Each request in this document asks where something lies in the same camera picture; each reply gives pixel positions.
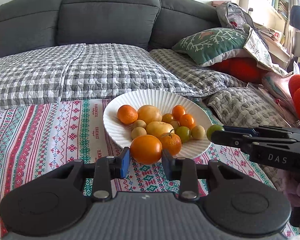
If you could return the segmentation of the purple gloved right hand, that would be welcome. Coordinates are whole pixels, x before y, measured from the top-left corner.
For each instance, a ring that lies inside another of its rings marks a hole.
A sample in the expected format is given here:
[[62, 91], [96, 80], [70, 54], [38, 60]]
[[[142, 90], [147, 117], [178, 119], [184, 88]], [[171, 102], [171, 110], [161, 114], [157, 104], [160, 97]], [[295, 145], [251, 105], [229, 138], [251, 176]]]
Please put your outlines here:
[[300, 207], [300, 174], [285, 170], [278, 171], [282, 179], [283, 192], [292, 207]]

